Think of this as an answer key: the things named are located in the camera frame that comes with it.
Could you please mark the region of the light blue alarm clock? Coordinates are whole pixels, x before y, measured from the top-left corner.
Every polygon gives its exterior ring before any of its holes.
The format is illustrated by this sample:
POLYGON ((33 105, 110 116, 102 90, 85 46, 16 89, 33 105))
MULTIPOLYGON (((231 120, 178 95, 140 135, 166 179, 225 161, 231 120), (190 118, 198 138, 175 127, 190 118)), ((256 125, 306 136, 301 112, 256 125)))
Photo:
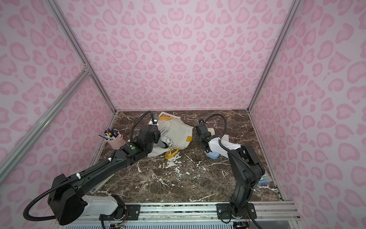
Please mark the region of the light blue alarm clock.
POLYGON ((216 152, 205 152, 205 155, 209 157, 210 159, 218 159, 220 157, 219 153, 216 152))

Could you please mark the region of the white square alarm clock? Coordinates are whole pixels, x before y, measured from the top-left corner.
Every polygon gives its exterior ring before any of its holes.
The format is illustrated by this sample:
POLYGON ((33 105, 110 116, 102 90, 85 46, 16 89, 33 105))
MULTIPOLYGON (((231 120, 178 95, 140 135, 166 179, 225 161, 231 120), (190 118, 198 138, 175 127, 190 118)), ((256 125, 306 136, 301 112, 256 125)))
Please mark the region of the white square alarm clock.
POLYGON ((223 145, 227 145, 229 144, 229 135, 224 135, 222 138, 221 138, 221 142, 223 145))

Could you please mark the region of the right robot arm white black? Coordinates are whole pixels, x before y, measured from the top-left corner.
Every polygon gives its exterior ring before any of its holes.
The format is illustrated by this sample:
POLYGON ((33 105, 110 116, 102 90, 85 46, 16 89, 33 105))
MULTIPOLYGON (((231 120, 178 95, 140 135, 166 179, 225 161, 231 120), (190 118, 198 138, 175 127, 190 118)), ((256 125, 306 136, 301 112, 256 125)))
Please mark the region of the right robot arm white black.
POLYGON ((205 150, 207 156, 224 156, 229 159, 236 181, 230 197, 230 211, 233 217, 241 217, 249 209, 249 202, 266 170, 250 144, 230 143, 208 131, 203 120, 194 127, 195 141, 205 150))

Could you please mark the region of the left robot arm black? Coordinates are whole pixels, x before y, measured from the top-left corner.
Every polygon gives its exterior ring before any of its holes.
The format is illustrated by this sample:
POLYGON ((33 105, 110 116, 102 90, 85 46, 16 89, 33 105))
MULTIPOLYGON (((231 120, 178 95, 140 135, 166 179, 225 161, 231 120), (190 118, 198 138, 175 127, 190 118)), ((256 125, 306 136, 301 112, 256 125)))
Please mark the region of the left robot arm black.
POLYGON ((137 137, 114 151, 109 158, 77 174, 57 176, 53 180, 48 204, 59 224, 68 225, 86 215, 122 219, 126 207, 118 195, 92 199, 86 194, 114 173, 146 157, 159 138, 160 131, 156 125, 145 125, 137 137))

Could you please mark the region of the white canvas tote bag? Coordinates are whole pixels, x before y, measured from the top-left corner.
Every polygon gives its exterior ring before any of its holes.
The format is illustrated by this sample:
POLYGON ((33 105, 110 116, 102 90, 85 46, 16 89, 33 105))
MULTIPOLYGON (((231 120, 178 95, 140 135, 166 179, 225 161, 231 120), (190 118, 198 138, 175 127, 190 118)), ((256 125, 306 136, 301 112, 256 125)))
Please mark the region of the white canvas tote bag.
POLYGON ((161 112, 158 115, 158 130, 160 138, 153 144, 152 152, 148 157, 156 157, 163 153, 173 155, 178 150, 186 149, 193 139, 193 127, 185 124, 181 117, 161 112))

